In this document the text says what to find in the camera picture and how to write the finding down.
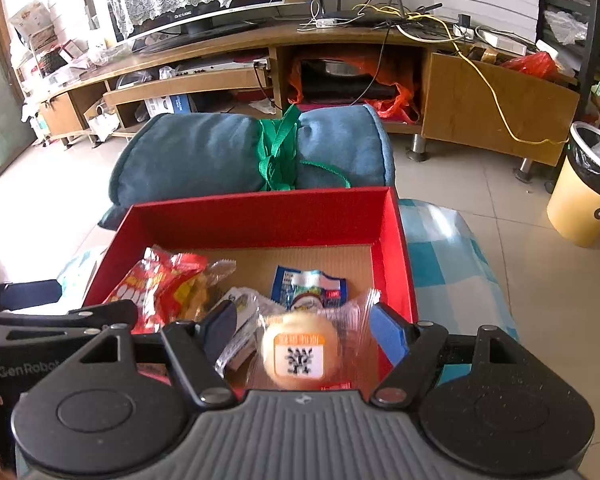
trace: yellow trash can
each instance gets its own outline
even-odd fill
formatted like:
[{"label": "yellow trash can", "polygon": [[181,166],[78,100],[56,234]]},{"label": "yellow trash can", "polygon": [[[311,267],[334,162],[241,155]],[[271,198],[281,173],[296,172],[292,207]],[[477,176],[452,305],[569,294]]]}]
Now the yellow trash can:
[{"label": "yellow trash can", "polygon": [[567,158],[546,208],[555,230],[580,247],[600,234],[600,158],[589,147],[599,140],[599,129],[573,123]]}]

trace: cabinet door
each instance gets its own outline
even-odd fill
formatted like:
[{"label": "cabinet door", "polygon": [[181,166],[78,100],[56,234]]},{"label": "cabinet door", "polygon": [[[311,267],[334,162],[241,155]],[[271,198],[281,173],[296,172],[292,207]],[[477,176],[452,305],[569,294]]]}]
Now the cabinet door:
[{"label": "cabinet door", "polygon": [[498,96],[519,139],[551,139],[558,144],[517,142],[508,133],[493,95],[478,73],[459,57],[431,54],[422,135],[554,166],[567,139],[578,95],[567,88],[513,70],[476,62]]},{"label": "cabinet door", "polygon": [[78,132],[83,129],[67,93],[52,98],[50,102],[42,103],[40,113],[45,118],[46,125],[53,136]]}]

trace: blue snack packet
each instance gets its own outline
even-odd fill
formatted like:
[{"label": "blue snack packet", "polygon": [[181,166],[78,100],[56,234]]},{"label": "blue snack packet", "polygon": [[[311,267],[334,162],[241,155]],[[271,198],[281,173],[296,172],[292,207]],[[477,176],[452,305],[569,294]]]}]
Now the blue snack packet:
[{"label": "blue snack packet", "polygon": [[347,280],[320,270],[297,270],[278,266],[271,299],[287,310],[334,308],[347,302]]}]

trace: green bow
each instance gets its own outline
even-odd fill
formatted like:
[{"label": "green bow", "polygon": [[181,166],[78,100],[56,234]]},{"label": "green bow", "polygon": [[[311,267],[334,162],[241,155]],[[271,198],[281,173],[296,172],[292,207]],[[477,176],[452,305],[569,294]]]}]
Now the green bow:
[{"label": "green bow", "polygon": [[[258,170],[264,179],[261,191],[288,191],[296,188],[296,134],[300,110],[291,106],[282,119],[260,119],[258,140]],[[344,187],[351,183],[342,172],[328,164],[301,160],[300,164],[315,166],[339,176]]]}]

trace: trash can rim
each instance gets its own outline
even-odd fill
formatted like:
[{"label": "trash can rim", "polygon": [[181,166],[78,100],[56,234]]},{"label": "trash can rim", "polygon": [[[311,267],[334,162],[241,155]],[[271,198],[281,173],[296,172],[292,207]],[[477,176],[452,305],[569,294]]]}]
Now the trash can rim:
[{"label": "trash can rim", "polygon": [[599,136],[600,136],[600,130],[598,128],[596,128],[595,126],[592,126],[589,123],[583,123],[581,121],[576,121],[571,125],[571,137],[573,137],[573,140],[575,140],[576,143],[578,144],[578,146],[580,146],[581,149],[585,153],[587,153],[587,155],[590,156],[590,158],[592,158],[592,160],[600,167],[599,156],[597,156],[595,153],[593,153],[592,149],[588,146],[588,144],[584,140],[582,140],[582,137],[578,133],[578,128],[582,128],[584,130],[589,130],[590,132],[593,132]]}]

